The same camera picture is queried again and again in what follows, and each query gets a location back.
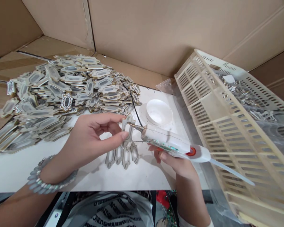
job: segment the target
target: hand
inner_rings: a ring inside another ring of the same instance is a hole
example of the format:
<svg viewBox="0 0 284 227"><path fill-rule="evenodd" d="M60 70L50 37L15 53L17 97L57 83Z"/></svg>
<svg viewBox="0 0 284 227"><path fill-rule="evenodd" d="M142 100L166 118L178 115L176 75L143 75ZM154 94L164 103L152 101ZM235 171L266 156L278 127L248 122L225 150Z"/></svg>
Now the hand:
<svg viewBox="0 0 284 227"><path fill-rule="evenodd" d="M116 149L128 136L118 125L124 118L126 116L113 113L80 116L62 150L42 170L41 179L46 183L59 183L75 169ZM104 132L113 136L101 140L99 136Z"/></svg>
<svg viewBox="0 0 284 227"><path fill-rule="evenodd" d="M176 174L184 178L191 180L198 178L197 171L195 170L190 160L175 158L167 154L165 151L158 151L158 147L156 147L155 145L148 145L150 145L148 150L154 151L154 156L158 164L160 164L161 161L165 162L167 165L171 166L174 169Z"/></svg>

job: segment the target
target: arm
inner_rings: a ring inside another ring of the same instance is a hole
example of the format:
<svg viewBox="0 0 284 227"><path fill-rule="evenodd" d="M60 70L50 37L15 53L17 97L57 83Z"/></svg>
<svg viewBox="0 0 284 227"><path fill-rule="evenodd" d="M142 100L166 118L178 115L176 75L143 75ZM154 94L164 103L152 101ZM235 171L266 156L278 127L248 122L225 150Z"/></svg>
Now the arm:
<svg viewBox="0 0 284 227"><path fill-rule="evenodd" d="M123 118L125 116L112 113L79 117L62 150L41 171L41 179L57 184L75 169L120 146L128 136L117 123ZM113 136L101 141L99 136L104 132ZM29 190L29 185L24 185L0 205L0 226L35 226L55 195L39 195Z"/></svg>
<svg viewBox="0 0 284 227"><path fill-rule="evenodd" d="M211 219L208 214L198 174L190 160L174 158L165 152L155 150L155 158L170 165L176 172L178 213L193 226L207 227Z"/></svg>

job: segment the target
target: person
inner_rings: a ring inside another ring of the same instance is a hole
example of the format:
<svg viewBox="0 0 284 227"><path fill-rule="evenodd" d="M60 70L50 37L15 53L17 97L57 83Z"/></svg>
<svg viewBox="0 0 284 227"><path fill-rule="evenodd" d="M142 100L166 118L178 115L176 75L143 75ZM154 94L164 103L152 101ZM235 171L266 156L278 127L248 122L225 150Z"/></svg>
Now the person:
<svg viewBox="0 0 284 227"><path fill-rule="evenodd" d="M120 146L128 136L118 125L123 118L113 113L80 116L62 150L42 169L41 180L58 184L74 170ZM101 140L99 136L104 132L112 136ZM154 151L157 163L163 161L176 172L180 226L213 226L192 163L159 152L153 145L149 150ZM0 226L35 226L56 193L40 195L24 185L0 205ZM154 226L154 223L151 203L141 195L99 192L75 205L63 226Z"/></svg>

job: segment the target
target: white dish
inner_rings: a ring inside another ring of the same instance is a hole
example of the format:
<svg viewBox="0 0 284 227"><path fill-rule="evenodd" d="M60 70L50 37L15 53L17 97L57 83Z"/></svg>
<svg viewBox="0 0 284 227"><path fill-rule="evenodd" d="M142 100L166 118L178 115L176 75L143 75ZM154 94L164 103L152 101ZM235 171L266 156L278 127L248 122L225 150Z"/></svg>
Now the white dish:
<svg viewBox="0 0 284 227"><path fill-rule="evenodd" d="M167 125L173 119L173 112L165 102L152 99L146 105L146 116L154 125Z"/></svg>

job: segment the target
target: pile of frame pieces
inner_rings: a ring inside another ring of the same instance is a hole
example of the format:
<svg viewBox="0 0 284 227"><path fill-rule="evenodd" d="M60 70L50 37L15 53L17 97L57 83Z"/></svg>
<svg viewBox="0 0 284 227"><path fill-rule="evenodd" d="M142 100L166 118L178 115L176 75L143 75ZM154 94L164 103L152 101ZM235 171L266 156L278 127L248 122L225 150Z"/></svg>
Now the pile of frame pieces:
<svg viewBox="0 0 284 227"><path fill-rule="evenodd" d="M70 133L72 114L117 113L127 115L142 103L132 79L102 65L94 57L55 56L55 61L8 82L0 116L13 116L0 130L0 154L13 154L40 140L56 141Z"/></svg>

